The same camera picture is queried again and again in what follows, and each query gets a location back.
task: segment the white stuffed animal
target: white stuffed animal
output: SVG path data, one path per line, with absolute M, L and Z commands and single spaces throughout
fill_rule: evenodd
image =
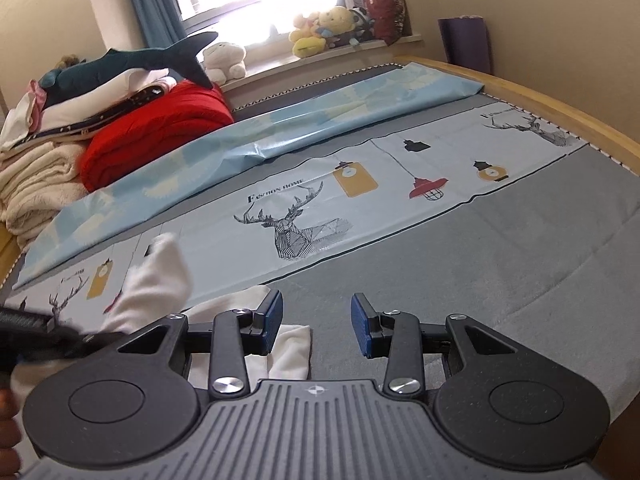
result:
M 204 68 L 212 83 L 223 85 L 229 79 L 240 79 L 246 76 L 244 46 L 221 41 L 206 48 Z

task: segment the beige wall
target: beige wall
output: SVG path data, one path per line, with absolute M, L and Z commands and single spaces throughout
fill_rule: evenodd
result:
M 437 18 L 484 16 L 495 75 L 567 102 L 640 140 L 640 0 L 407 0 L 427 54 Z
M 61 56 L 104 50 L 89 0 L 0 0 L 0 88 L 10 107 Z
M 91 5 L 107 48 L 135 50 L 145 46 L 131 0 L 91 0 Z

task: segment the purple yoga mat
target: purple yoga mat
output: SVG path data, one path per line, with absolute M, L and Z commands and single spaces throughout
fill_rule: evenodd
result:
M 447 62 L 493 74 L 491 48 L 484 19 L 461 16 L 438 20 Z

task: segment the red blanket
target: red blanket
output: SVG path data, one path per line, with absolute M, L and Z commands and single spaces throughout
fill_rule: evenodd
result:
M 167 95 L 105 126 L 80 161 L 80 178 L 91 191 L 209 132 L 233 123 L 218 87 L 178 83 Z

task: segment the black circular motor housing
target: black circular motor housing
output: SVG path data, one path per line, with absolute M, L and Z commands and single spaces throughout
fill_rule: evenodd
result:
M 452 443 L 478 460 L 519 470 L 564 467 L 597 450 L 609 407 L 594 384 L 497 332 L 478 336 L 473 327 L 448 325 L 456 341 L 449 363 L 457 373 L 440 387 L 433 413 Z
M 160 327 L 161 335 L 168 328 L 166 338 L 175 340 L 172 332 L 186 329 L 182 320 L 174 325 Z M 195 423 L 199 405 L 193 387 L 169 366 L 174 351 L 171 344 L 142 353 L 109 347 L 47 378 L 23 410 L 34 448 L 69 465 L 107 468 L 177 442 Z

